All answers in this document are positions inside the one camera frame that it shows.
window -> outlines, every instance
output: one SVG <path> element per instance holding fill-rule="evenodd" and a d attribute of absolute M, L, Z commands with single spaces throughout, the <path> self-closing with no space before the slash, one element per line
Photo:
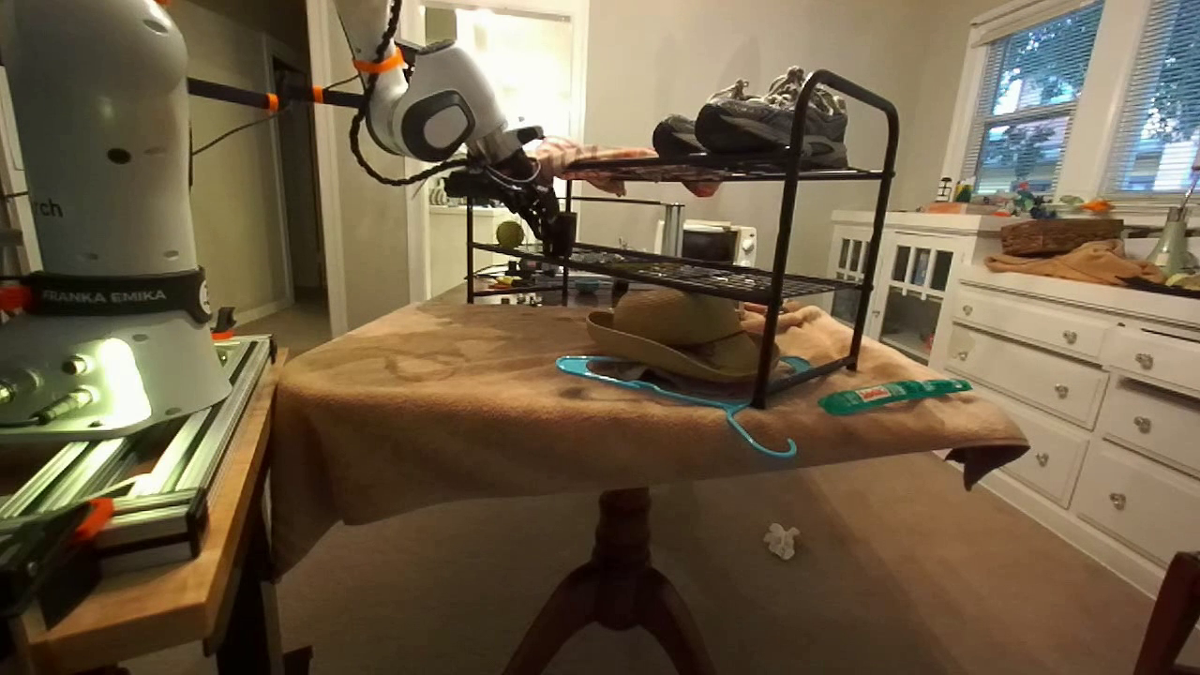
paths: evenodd
<path fill-rule="evenodd" d="M 1070 141 L 1103 5 L 992 40 L 975 196 L 1045 196 Z"/>
<path fill-rule="evenodd" d="M 1200 192 L 1200 0 L 1170 0 L 1161 27 L 1120 177 L 1135 196 Z"/>

window frame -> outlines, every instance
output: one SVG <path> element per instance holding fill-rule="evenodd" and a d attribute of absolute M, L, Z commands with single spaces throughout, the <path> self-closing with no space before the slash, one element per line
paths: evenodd
<path fill-rule="evenodd" d="M 986 105 L 992 67 L 1000 60 L 996 40 L 1090 5 L 1103 0 L 1016 0 L 970 19 L 941 177 L 962 180 L 978 166 L 983 119 L 991 119 Z M 1107 196 L 1120 206 L 1166 206 L 1182 200 L 1182 192 L 1126 192 L 1126 161 L 1135 146 L 1145 92 L 1160 74 L 1160 40 L 1166 40 L 1170 16 L 1173 0 L 1103 5 L 1090 64 L 1071 105 L 1071 125 L 1050 196 Z"/>

wooden table base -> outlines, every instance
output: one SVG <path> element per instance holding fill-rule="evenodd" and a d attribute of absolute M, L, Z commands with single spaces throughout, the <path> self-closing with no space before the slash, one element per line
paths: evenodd
<path fill-rule="evenodd" d="M 532 617 L 505 675 L 541 675 L 553 652 L 588 622 L 606 630 L 648 630 L 677 675 L 713 675 L 701 630 L 673 586 L 648 562 L 648 487 L 603 490 L 597 549 L 565 575 Z"/>

chair leg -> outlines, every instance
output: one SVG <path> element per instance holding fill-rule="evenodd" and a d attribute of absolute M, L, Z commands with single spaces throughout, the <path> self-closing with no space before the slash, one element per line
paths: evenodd
<path fill-rule="evenodd" d="M 1151 627 L 1141 640 L 1135 675 L 1166 675 L 1200 617 L 1200 550 L 1170 559 Z"/>

brown tablecloth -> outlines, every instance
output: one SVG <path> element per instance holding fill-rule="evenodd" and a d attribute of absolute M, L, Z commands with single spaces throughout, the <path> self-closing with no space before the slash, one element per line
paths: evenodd
<path fill-rule="evenodd" d="M 806 312 L 780 319 L 780 350 L 843 351 L 847 330 Z M 577 309 L 483 309 L 430 301 L 333 337 L 278 377 L 271 420 L 272 545 L 291 567 L 333 524 L 362 524 L 452 499 L 603 490 L 668 480 L 780 474 L 888 452 L 957 450 L 968 485 L 1023 450 L 1023 432 L 975 392 L 827 416 L 827 391 L 931 377 L 923 362 L 867 340 L 858 371 L 777 392 L 738 420 L 725 410 L 568 377 L 553 356 L 588 351 Z"/>

